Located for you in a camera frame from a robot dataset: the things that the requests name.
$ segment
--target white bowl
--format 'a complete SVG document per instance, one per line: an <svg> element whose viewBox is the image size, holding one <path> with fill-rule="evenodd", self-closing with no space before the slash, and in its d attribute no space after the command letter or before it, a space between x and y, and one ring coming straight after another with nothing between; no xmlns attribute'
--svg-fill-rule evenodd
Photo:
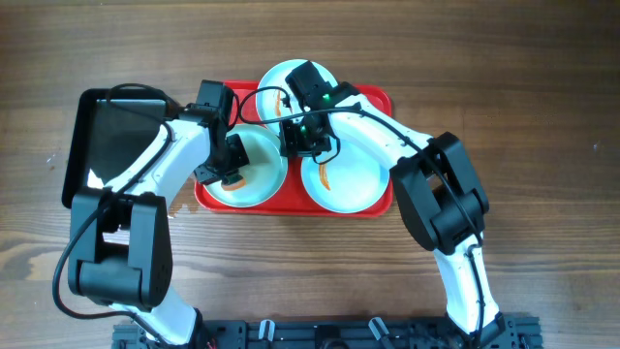
<svg viewBox="0 0 620 349"><path fill-rule="evenodd" d="M321 162L333 156L332 150L317 157ZM389 171L357 146L341 141L340 154L325 164L329 189L321 182L319 165L312 158L301 162L301 181L310 198L319 206L338 213L355 213L373 206L386 192Z"/></svg>

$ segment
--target black joint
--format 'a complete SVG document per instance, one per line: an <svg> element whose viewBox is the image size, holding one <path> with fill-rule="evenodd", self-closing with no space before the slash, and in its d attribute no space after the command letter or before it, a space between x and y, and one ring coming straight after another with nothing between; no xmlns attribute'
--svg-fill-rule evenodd
<svg viewBox="0 0 620 349"><path fill-rule="evenodd" d="M74 196L71 236L108 190L84 188ZM129 244L105 242L103 233L129 229ZM123 195L84 232L69 256L69 287L96 304L120 302L149 311L171 283L172 251L166 199Z"/></svg>
<svg viewBox="0 0 620 349"><path fill-rule="evenodd" d="M462 143L451 133L429 142L423 150L447 178L452 192L475 225L484 229L489 205L480 180ZM430 172L422 154L402 158L389 171L401 217L412 237L425 249L454 253L455 246L472 232L467 219L442 184L431 188Z"/></svg>
<svg viewBox="0 0 620 349"><path fill-rule="evenodd" d="M204 128L221 123L228 127L233 109L234 93L220 81L203 80L196 103L179 111L178 118L194 121Z"/></svg>
<svg viewBox="0 0 620 349"><path fill-rule="evenodd" d="M331 150L330 130L320 118L304 117L301 123L280 123L280 155L289 158L316 157Z"/></svg>
<svg viewBox="0 0 620 349"><path fill-rule="evenodd" d="M302 109L308 106L313 111L323 109L322 100L333 89L311 61L294 68L285 77L285 82L299 101L299 106Z"/></svg>
<svg viewBox="0 0 620 349"><path fill-rule="evenodd" d="M239 135L226 137L223 148L211 151L220 151L222 158L219 163L213 163L215 157L212 157L211 161L205 161L194 170L196 180L202 185L209 185L220 179L226 181L228 177L238 175L238 169L250 163Z"/></svg>

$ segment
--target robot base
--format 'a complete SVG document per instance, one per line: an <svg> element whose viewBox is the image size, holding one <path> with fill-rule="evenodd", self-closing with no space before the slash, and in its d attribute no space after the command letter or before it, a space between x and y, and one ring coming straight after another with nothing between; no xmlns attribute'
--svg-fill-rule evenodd
<svg viewBox="0 0 620 349"><path fill-rule="evenodd" d="M485 349L542 349L539 318L500 315L501 334ZM275 330L269 334L270 326ZM217 349L460 349L468 348L464 335L448 317L385 321L388 334L377 340L364 321L278 322L248 324L244 321L205 321ZM136 325L118 325L112 335L112 349L154 349Z"/></svg>

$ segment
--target white plate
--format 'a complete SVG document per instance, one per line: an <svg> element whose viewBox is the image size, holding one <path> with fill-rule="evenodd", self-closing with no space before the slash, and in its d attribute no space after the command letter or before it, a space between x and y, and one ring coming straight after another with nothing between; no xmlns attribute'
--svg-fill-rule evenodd
<svg viewBox="0 0 620 349"><path fill-rule="evenodd" d="M299 102L293 95L293 92L286 84L284 79L287 75L294 69L300 66L302 63L305 63L306 59L292 59L286 62L282 62L275 67L269 69L267 74L261 79L259 82L259 88L267 87L267 86L279 86L284 88L289 95L291 96L291 107L293 108L293 113L301 112L299 108ZM332 86L337 86L338 82L336 78L321 64L312 62L315 67L319 70L319 74L323 77L324 80L328 81ZM260 92L257 95L256 100L256 111L261 120L271 120L276 118L276 102L278 100L278 90L268 90L265 92ZM281 116L289 116L292 115L291 111L288 108L284 108L282 104L280 104L280 117ZM296 118L294 122L299 122L301 117ZM272 123L265 125L269 130L273 131L276 135L280 134L280 124Z"/></svg>
<svg viewBox="0 0 620 349"><path fill-rule="evenodd" d="M234 190L222 189L221 182L204 186L218 202L232 207L251 207L264 203L282 186L289 170L289 161L280 156L280 140L262 126L234 126L227 136L241 137L250 164L239 172L245 178L245 186Z"/></svg>
<svg viewBox="0 0 620 349"><path fill-rule="evenodd" d="M301 181L306 191L321 207L338 213L355 213L373 206L386 192L389 171L355 145L341 141L340 154L326 164L325 172L330 190L321 183L319 165L312 158L301 162ZM321 154L321 162L335 154Z"/></svg>

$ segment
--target orange food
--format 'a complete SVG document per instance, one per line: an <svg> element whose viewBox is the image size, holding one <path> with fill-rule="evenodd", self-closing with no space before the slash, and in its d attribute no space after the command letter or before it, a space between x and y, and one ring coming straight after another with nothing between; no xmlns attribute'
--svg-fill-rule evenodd
<svg viewBox="0 0 620 349"><path fill-rule="evenodd" d="M275 100L275 115L280 117L282 116L282 112L280 111L280 101L282 101L280 94L282 91L278 90L278 98Z"/></svg>
<svg viewBox="0 0 620 349"><path fill-rule="evenodd" d="M237 181L235 183L232 184L220 184L222 186L222 189L224 189L224 191L235 191L237 189L241 189L245 186L245 184L247 184L247 181L245 180L245 178L242 178L240 181Z"/></svg>
<svg viewBox="0 0 620 349"><path fill-rule="evenodd" d="M329 181L327 181L327 164L319 165L319 179L321 180L321 184L325 189L331 191L329 187Z"/></svg>

